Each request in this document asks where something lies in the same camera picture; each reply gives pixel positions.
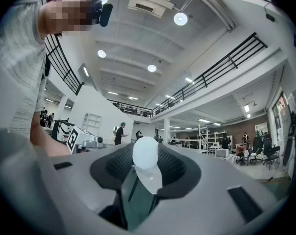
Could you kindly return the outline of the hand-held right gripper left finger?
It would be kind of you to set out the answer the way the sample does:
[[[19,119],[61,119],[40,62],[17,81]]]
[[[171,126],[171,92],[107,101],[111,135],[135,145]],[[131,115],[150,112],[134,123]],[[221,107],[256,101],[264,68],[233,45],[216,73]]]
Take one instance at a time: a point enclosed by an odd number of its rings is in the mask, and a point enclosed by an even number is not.
[[[123,210],[122,184],[132,166],[132,144],[54,157],[58,206],[66,235],[130,235]]]

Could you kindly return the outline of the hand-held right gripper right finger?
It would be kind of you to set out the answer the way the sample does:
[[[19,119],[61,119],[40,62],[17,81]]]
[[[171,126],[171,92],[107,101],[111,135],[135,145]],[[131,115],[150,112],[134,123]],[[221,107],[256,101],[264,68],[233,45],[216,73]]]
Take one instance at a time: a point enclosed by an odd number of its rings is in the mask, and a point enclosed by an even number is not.
[[[229,162],[159,145],[163,187],[138,235],[256,235],[277,214],[276,197]]]

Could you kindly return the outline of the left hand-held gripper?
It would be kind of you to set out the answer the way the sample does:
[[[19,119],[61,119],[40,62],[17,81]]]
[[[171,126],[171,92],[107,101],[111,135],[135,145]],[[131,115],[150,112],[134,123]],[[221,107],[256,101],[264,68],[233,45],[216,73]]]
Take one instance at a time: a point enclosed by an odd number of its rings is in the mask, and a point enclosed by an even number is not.
[[[90,131],[74,126],[66,141],[66,146],[70,154],[76,153],[76,146],[83,145],[85,141],[94,141],[95,135]]]

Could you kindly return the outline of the person's left forearm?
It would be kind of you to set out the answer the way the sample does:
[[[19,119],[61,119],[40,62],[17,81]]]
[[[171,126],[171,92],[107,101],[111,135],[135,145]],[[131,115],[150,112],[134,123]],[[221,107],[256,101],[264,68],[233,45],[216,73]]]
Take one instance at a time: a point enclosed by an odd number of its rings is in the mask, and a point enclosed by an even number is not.
[[[43,148],[50,157],[70,155],[67,146],[55,141],[40,125],[40,112],[35,112],[33,114],[30,129],[30,141],[34,146]]]

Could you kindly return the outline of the white mobile robot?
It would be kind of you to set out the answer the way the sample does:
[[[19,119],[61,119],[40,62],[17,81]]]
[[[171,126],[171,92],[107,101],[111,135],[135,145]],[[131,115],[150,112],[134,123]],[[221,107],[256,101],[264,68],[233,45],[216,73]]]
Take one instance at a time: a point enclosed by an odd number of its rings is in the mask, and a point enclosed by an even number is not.
[[[63,120],[56,120],[53,126],[51,137],[62,144],[66,144],[74,124]]]

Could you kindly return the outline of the white shelf cabinet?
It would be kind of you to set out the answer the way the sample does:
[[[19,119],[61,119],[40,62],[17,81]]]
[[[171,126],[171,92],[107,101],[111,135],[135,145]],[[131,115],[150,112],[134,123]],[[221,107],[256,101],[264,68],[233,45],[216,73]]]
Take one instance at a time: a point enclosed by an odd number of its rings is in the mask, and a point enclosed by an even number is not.
[[[82,123],[82,128],[93,134],[98,134],[101,126],[101,120],[102,120],[101,116],[91,114],[91,113],[86,113]]]

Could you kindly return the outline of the red chair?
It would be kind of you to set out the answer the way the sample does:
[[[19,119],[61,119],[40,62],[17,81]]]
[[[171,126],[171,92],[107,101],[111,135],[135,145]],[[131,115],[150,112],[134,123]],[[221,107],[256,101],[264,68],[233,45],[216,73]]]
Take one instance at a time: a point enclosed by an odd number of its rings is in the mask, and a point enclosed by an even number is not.
[[[247,145],[240,145],[236,147],[236,157],[235,162],[236,164],[240,164],[242,166],[248,160],[248,150]]]

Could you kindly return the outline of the white metal shelf unit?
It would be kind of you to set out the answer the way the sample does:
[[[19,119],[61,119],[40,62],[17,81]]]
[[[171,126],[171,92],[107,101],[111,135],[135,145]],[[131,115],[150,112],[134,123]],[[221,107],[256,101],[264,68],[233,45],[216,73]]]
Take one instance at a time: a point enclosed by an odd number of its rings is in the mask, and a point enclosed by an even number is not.
[[[210,132],[207,126],[198,125],[198,147],[199,152],[205,155],[215,156],[216,151],[220,149],[219,142],[223,137],[223,132]]]

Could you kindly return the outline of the black balcony railing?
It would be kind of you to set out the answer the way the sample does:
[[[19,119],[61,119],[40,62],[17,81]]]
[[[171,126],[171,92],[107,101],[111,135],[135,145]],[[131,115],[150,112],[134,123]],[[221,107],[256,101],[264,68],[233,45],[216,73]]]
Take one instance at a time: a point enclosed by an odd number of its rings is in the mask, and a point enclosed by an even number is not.
[[[252,33],[227,55],[217,61],[214,65],[201,73],[180,90],[164,100],[160,105],[152,109],[153,116],[156,116],[167,109],[183,102],[196,93],[202,91],[214,82],[237,70],[241,64],[253,58],[256,54],[268,48],[257,33]]]
[[[125,114],[141,116],[145,118],[150,118],[153,116],[152,109],[135,106],[128,103],[122,103],[122,102],[110,100],[110,99],[108,101],[110,101],[115,107],[117,107],[120,111],[122,111]]]
[[[79,81],[77,75],[72,70],[58,37],[55,35],[49,35],[45,40],[45,45],[47,57],[50,60],[52,67],[70,90],[75,95],[78,95],[83,83]]]

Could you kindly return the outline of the black office chair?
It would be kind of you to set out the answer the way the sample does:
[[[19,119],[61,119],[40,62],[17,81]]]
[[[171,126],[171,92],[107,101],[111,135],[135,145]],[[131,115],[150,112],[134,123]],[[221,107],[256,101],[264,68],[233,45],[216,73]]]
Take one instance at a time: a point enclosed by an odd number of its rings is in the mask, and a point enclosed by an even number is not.
[[[263,141],[261,136],[256,136],[253,140],[253,151],[251,153],[250,161],[258,163],[262,161],[261,153],[263,151]]]
[[[279,164],[279,152],[280,152],[280,146],[272,145],[272,138],[270,135],[265,135],[263,139],[263,165],[266,165],[269,167],[269,169],[273,165]]]

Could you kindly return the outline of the white ceiling air conditioner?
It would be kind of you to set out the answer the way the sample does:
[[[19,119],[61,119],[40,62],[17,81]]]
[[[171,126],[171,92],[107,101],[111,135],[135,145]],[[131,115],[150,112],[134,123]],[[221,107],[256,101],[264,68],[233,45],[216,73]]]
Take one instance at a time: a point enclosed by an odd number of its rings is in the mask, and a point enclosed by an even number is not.
[[[142,11],[157,18],[162,18],[167,9],[172,10],[171,0],[129,0],[128,9]]]

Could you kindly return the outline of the grey square container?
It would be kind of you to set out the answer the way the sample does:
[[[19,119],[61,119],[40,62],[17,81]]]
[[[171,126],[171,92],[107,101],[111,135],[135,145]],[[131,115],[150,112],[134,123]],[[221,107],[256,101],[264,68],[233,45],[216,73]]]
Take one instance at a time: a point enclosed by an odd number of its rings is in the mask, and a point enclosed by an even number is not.
[[[105,148],[105,147],[106,147],[106,144],[104,143],[102,137],[96,136],[96,137],[94,138],[94,146],[95,146],[96,148]]]

